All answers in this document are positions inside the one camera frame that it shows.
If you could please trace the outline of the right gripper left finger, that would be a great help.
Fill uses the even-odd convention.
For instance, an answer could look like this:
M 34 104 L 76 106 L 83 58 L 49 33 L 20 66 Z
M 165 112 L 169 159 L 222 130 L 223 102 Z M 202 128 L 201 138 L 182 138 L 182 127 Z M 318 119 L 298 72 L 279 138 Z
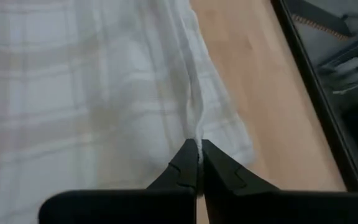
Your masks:
M 195 223 L 198 148 L 187 139 L 145 189 L 71 190 L 39 209 L 41 224 Z

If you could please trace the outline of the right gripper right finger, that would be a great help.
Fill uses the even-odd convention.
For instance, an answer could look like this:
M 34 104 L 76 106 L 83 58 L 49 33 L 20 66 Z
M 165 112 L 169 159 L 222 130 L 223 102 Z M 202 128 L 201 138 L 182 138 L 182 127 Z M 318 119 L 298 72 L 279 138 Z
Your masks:
M 210 223 L 354 223 L 358 193 L 282 190 L 203 141 Z

